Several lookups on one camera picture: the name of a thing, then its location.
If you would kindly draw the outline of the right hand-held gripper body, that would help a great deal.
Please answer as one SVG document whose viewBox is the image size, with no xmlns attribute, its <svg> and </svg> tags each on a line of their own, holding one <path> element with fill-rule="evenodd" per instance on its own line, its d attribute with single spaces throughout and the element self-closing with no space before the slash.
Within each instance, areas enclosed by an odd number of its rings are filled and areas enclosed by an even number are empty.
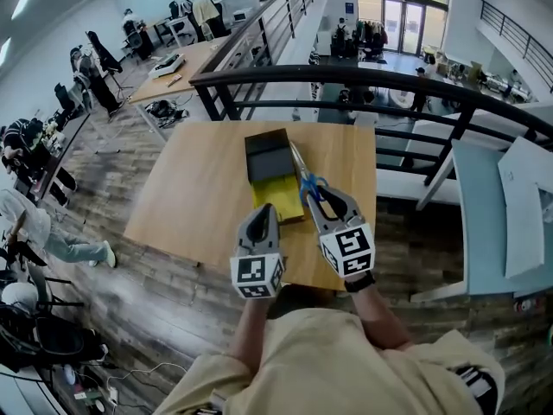
<svg viewBox="0 0 553 415">
<path fill-rule="evenodd" d="M 354 216 L 349 221 L 317 221 L 322 256 L 340 278 L 370 271 L 374 266 L 375 244 L 372 229 Z"/>
</svg>

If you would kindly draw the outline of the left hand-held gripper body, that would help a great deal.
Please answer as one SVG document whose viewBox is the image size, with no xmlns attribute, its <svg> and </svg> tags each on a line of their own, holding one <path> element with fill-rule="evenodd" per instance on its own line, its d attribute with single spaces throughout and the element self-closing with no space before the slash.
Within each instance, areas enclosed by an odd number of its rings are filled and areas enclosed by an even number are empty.
<svg viewBox="0 0 553 415">
<path fill-rule="evenodd" d="M 244 299 L 275 297 L 285 272 L 279 243 L 274 240 L 240 240 L 230 266 L 232 285 Z"/>
</svg>

